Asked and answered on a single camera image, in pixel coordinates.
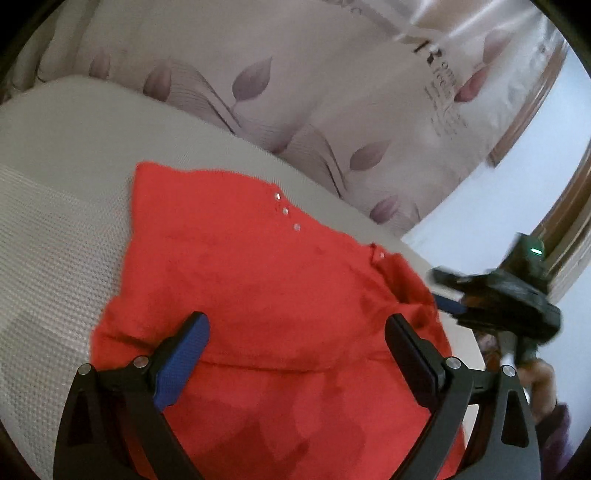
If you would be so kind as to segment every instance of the blue gripper pad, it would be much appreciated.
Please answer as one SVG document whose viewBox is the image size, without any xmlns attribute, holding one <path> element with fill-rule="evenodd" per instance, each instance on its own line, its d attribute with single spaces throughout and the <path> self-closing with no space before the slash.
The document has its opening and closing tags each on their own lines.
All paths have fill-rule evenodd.
<svg viewBox="0 0 591 480">
<path fill-rule="evenodd" d="M 433 294 L 433 297 L 435 298 L 437 309 L 449 313 L 449 315 L 452 317 L 456 315 L 462 315 L 468 310 L 466 306 L 462 305 L 458 301 L 450 300 L 436 294 Z"/>
<path fill-rule="evenodd" d="M 208 341 L 209 319 L 194 313 L 175 337 L 158 347 L 152 368 L 156 368 L 154 405 L 160 412 L 178 400 Z"/>
</svg>

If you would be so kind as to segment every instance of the purple sleeve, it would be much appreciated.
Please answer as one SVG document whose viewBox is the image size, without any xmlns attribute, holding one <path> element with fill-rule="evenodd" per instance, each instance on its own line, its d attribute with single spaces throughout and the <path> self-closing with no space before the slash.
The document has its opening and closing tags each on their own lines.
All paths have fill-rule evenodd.
<svg viewBox="0 0 591 480">
<path fill-rule="evenodd" d="M 542 480 L 554 480 L 572 457 L 569 427 L 569 409 L 564 404 L 556 405 L 554 411 L 536 426 Z"/>
</svg>

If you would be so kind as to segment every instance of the red cloth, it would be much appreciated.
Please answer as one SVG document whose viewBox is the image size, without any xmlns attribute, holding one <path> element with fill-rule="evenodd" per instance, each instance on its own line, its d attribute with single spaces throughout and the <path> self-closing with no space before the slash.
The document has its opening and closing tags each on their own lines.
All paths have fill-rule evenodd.
<svg viewBox="0 0 591 480">
<path fill-rule="evenodd" d="M 443 355 L 433 297 L 398 254 L 318 223 L 273 184 L 137 167 L 121 292 L 91 338 L 126 365 L 194 310 L 211 338 L 165 416 L 207 480 L 386 480 L 421 432 L 388 351 L 402 313 Z M 463 453 L 459 435 L 442 478 Z"/>
</svg>

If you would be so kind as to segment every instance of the white wall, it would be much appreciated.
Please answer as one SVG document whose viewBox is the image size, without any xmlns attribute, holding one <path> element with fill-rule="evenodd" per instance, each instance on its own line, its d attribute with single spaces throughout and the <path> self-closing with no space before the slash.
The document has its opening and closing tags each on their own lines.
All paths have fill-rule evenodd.
<svg viewBox="0 0 591 480">
<path fill-rule="evenodd" d="M 559 197 L 591 138 L 591 79 L 570 52 L 556 84 L 499 167 L 480 166 L 403 240 L 432 265 L 496 267 L 516 232 L 530 233 Z M 570 408 L 576 446 L 591 425 L 591 267 L 558 305 L 563 331 L 541 348 Z"/>
</svg>

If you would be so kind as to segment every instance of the white mattress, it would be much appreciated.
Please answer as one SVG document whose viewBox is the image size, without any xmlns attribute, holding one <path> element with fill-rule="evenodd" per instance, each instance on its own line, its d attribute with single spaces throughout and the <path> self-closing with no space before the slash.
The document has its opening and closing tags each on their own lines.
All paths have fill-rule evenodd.
<svg viewBox="0 0 591 480">
<path fill-rule="evenodd" d="M 353 207 L 243 140 L 117 85 L 68 77 L 0 108 L 0 420 L 43 480 L 88 336 L 118 285 L 137 162 L 221 168 L 281 186 L 318 221 L 423 259 Z M 472 333 L 441 321 L 454 354 L 483 362 Z M 471 431 L 473 414 L 465 429 Z"/>
</svg>

